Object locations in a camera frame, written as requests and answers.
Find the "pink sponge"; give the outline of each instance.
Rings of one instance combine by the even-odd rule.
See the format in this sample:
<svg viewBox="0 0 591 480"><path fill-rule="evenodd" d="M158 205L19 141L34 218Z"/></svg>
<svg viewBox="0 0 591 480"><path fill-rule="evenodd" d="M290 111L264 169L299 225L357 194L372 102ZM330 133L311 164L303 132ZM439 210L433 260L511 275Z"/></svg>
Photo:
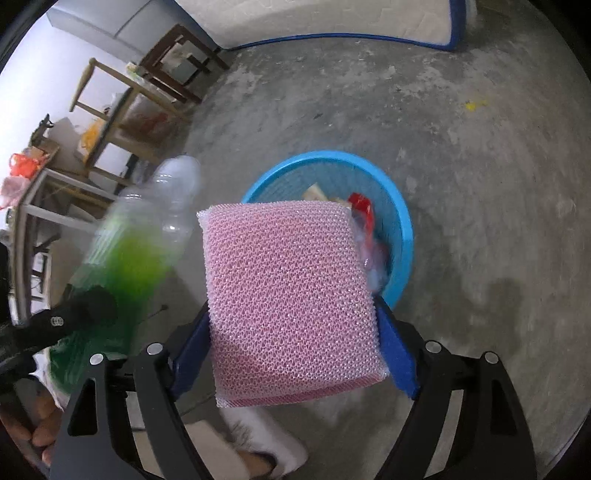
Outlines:
<svg viewBox="0 0 591 480"><path fill-rule="evenodd" d="M219 407L310 400L387 376L347 208L219 205L199 221Z"/></svg>

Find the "finger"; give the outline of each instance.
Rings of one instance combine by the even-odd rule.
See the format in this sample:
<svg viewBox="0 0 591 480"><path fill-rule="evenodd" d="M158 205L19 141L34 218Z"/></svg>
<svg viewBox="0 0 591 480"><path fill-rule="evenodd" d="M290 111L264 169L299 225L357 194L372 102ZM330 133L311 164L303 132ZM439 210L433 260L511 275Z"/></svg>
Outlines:
<svg viewBox="0 0 591 480"><path fill-rule="evenodd" d="M31 440L31 432L12 415L0 410L0 420L13 440Z"/></svg>
<svg viewBox="0 0 591 480"><path fill-rule="evenodd" d="M45 463L47 466L51 466L52 457L53 457L53 445L50 445L45 450L43 450L43 453L41 454L41 460L43 460L43 463Z"/></svg>
<svg viewBox="0 0 591 480"><path fill-rule="evenodd" d="M51 415L43 420L33 432L33 445L44 447L56 441L57 432L60 430L62 412L56 408Z"/></svg>
<svg viewBox="0 0 591 480"><path fill-rule="evenodd" d="M41 420L45 420L57 408L53 397L47 390L43 390L35 399L35 409Z"/></svg>

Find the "wooden stool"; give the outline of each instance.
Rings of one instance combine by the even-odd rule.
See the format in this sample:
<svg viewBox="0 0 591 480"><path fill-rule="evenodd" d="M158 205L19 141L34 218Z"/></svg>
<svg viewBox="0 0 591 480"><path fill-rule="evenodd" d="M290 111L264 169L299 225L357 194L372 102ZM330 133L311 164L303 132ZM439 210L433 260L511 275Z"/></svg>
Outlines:
<svg viewBox="0 0 591 480"><path fill-rule="evenodd" d="M80 101L80 95L90 81L95 68L103 70L120 82L123 82L129 86L125 93L118 99L117 103L112 106L111 110L109 111L109 115ZM85 168L88 173L92 171L121 185L131 185L131 182L128 179L118 177L117 175L113 175L112 173L95 166L100 155L103 153L103 150L109 143L117 145L118 147L127 150L133 155L148 160L155 165L159 165L160 162L162 162L163 158L161 158L155 152L153 145L138 141L132 135L127 134L124 126L122 125L125 114L138 95L144 95L167 112L179 117L184 122L190 123L189 117L179 112L169 101L165 100L160 95L152 93L150 90L127 78L122 73L117 72L111 67L98 62L96 59L89 60L89 64L82 73L80 83L78 84L78 88L76 89L76 93L72 99L72 104L70 105L70 112L73 111L75 107L79 107L86 110L88 113L97 116L105 122L101 128L99 138L96 140L94 146L84 159Z"/></svg>
<svg viewBox="0 0 591 480"><path fill-rule="evenodd" d="M148 81L161 89L163 92L168 93L170 96L176 98L179 102L185 103L188 99L195 102L201 103L201 99L193 92L189 91L182 83L172 78L163 69L162 60L164 56L176 45L184 45L186 42L192 43L205 55L207 60L200 62L193 55L189 55L187 61L197 67L198 71L203 73L210 73L207 68L207 62L211 59L217 63L221 68L227 70L228 65L217 56L217 52L213 51L195 35L193 35L188 29L182 25L175 25L160 41L148 52L148 54L139 63L139 66L143 67L146 72L150 75Z"/></svg>

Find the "plastic basket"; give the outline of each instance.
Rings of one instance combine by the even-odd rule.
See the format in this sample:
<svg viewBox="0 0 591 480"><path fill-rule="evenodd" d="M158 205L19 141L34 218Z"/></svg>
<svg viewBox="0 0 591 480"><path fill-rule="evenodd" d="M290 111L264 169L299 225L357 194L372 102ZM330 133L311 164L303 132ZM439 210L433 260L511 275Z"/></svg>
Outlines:
<svg viewBox="0 0 591 480"><path fill-rule="evenodd" d="M329 197L347 199L353 192L369 198L375 210L376 235L389 245L389 279L382 297L390 308L408 283L413 262L413 226L396 185L378 167L357 155L313 151L292 157L266 172L244 195L243 203L301 200L317 183Z"/></svg>

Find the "plastic bottle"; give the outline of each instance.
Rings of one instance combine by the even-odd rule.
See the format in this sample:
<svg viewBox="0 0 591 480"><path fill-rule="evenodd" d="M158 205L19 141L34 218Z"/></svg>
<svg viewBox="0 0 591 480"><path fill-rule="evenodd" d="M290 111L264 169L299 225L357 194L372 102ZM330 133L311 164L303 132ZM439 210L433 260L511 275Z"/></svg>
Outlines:
<svg viewBox="0 0 591 480"><path fill-rule="evenodd" d="M94 353L110 359L129 354L154 289L191 237L199 187L199 163L184 155L163 162L150 181L125 189L110 207L70 284L73 292L106 288L117 302L117 318L74 332L49 349L54 387L70 394Z"/></svg>

